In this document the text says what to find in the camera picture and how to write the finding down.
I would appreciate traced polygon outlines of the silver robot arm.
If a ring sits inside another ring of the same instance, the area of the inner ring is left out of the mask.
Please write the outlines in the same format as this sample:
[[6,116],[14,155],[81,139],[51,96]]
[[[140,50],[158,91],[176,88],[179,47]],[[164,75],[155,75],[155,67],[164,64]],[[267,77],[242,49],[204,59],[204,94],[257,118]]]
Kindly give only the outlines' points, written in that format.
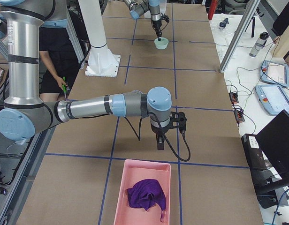
[[44,102],[38,90],[40,60],[47,64],[61,90],[66,89],[67,80],[57,75],[40,52],[39,29],[65,28],[69,20],[67,4],[64,0],[2,0],[0,5],[7,21],[9,65],[9,96],[0,111],[1,134],[19,141],[73,119],[139,116],[150,118],[157,148],[164,148],[173,120],[171,94],[166,88],[155,87],[146,94],[132,91],[88,100]]
[[123,2],[128,7],[129,13],[134,20],[137,20],[146,12],[150,12],[152,27],[157,35],[157,40],[160,41],[162,37],[162,14],[160,11],[160,1],[142,0],[140,3],[137,3],[135,0],[124,0]]

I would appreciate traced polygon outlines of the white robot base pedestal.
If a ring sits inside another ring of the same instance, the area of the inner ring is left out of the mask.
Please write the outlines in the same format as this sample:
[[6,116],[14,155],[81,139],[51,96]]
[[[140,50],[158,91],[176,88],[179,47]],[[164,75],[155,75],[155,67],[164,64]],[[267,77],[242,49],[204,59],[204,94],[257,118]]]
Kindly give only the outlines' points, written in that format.
[[116,77],[121,56],[108,48],[98,0],[87,0],[84,21],[90,42],[87,76]]

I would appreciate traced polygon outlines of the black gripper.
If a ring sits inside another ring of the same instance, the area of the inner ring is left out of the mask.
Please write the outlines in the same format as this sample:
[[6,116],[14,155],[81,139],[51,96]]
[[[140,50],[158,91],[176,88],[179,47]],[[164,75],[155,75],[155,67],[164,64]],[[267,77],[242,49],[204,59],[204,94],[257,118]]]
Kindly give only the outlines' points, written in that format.
[[164,150],[165,133],[169,130],[169,125],[165,127],[151,125],[151,129],[156,134],[157,150]]
[[162,22],[161,20],[157,20],[157,21],[151,20],[151,22],[152,22],[152,27],[156,32],[157,40],[160,41],[162,37],[162,32],[161,32]]

